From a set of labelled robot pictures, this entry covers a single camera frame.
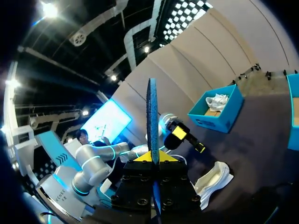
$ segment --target cyan box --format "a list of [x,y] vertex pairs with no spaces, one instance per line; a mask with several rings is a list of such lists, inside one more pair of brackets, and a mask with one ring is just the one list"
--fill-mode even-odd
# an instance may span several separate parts
[[291,134],[288,149],[299,151],[299,74],[288,75],[287,79],[292,105]]
[[[207,97],[215,97],[217,94],[228,95],[228,102],[218,117],[206,116],[209,106]],[[234,125],[235,119],[242,106],[244,98],[237,85],[230,85],[215,90],[206,91],[195,106],[188,113],[191,120],[198,126],[228,133]]]

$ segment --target yellow triangle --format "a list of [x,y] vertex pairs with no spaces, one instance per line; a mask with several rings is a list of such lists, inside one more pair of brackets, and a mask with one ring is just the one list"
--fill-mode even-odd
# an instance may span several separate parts
[[[159,151],[159,159],[160,159],[160,162],[164,162],[165,160],[168,160],[168,161],[178,161],[177,159],[173,158],[172,156],[166,154],[165,152],[163,151]],[[135,159],[134,161],[147,161],[147,162],[152,162],[151,161],[151,151],[147,152],[146,154],[138,157],[137,159]]]

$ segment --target bolt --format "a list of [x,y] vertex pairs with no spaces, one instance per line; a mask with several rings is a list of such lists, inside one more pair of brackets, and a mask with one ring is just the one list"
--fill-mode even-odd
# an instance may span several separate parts
[[198,195],[193,196],[191,199],[193,202],[198,202],[200,200],[200,197]]
[[144,199],[144,198],[141,198],[141,199],[139,199],[139,200],[137,201],[137,203],[138,203],[139,205],[144,206],[144,205],[147,205],[147,204],[148,204],[148,200],[146,200],[146,199]]
[[185,181],[185,180],[187,180],[187,179],[188,179],[187,176],[182,176],[182,177],[181,177],[181,180],[182,180],[182,181]]
[[112,202],[116,202],[116,201],[118,201],[119,198],[120,198],[120,197],[118,197],[118,195],[112,195],[112,196],[111,196],[111,201],[112,201]]
[[169,177],[163,178],[163,182],[168,182],[169,181]]
[[168,198],[168,199],[165,200],[165,202],[163,203],[163,205],[165,205],[165,206],[171,206],[171,205],[173,205],[173,201]]
[[131,179],[130,176],[125,176],[125,175],[124,175],[122,178],[123,178],[124,180],[126,180],[126,181],[129,180],[129,179]]
[[141,181],[143,181],[143,182],[146,182],[146,181],[148,181],[148,180],[149,180],[148,177],[143,177],[143,178],[141,178]]

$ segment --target chevron logo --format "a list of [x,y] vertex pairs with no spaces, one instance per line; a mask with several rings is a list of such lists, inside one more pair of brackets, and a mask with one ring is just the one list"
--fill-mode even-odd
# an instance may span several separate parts
[[59,161],[59,164],[61,165],[63,162],[67,160],[67,154],[60,154],[56,159]]

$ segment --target table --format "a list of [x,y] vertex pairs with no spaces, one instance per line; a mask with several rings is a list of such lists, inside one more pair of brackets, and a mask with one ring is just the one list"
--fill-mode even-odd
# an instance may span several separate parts
[[186,123],[191,133],[209,150],[199,154],[184,142],[171,154],[186,158],[189,178],[195,183],[214,166],[229,165],[233,180],[210,198],[204,213],[233,211],[240,200],[262,186],[299,178],[299,152],[287,149],[291,129],[289,95],[249,96],[230,133],[220,133]]

